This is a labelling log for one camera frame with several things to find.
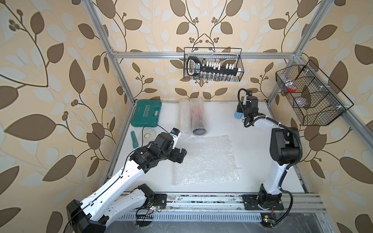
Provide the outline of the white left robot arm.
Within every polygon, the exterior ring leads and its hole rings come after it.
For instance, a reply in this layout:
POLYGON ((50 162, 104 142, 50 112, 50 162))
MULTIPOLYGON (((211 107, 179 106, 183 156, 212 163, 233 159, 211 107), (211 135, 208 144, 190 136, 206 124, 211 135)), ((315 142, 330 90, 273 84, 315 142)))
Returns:
POLYGON ((73 200, 67 205, 67 225, 75 233, 103 233, 124 214, 135 209, 150 209, 155 202, 154 191, 146 184, 139 185, 123 198, 120 196, 159 162, 183 162, 187 151, 176 147, 179 136, 180 131, 174 128, 132 151, 124 166, 98 190, 82 201, 73 200))

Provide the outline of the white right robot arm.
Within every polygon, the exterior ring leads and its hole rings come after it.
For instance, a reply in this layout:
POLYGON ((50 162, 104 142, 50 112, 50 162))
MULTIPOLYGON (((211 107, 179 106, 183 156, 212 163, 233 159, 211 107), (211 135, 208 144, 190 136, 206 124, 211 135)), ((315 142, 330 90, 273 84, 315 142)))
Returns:
POLYGON ((303 155, 299 132, 260 113, 258 99, 251 92, 247 92, 243 98, 238 97, 238 100, 237 112, 243 114, 244 127, 254 126, 271 136, 269 151, 272 165, 255 203, 261 209, 269 209, 280 203, 282 194, 287 193, 292 197, 291 192, 282 188, 282 184, 290 168, 300 162, 303 155))

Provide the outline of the bubble wrap sheet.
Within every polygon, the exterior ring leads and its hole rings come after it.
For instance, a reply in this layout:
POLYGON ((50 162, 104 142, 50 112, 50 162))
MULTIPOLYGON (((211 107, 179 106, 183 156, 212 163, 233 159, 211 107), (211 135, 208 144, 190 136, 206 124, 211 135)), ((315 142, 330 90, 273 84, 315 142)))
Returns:
POLYGON ((180 139, 179 147, 187 154, 181 164, 174 164, 172 185, 228 183, 240 180, 229 137, 190 137, 180 139))

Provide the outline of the light blue vase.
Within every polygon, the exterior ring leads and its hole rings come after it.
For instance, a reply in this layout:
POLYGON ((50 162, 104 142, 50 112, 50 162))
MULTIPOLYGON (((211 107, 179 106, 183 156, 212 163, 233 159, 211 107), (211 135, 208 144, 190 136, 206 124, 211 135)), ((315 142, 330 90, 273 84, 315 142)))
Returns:
POLYGON ((242 119, 243 118, 243 113, 235 112, 234 117, 235 117, 235 119, 242 119))

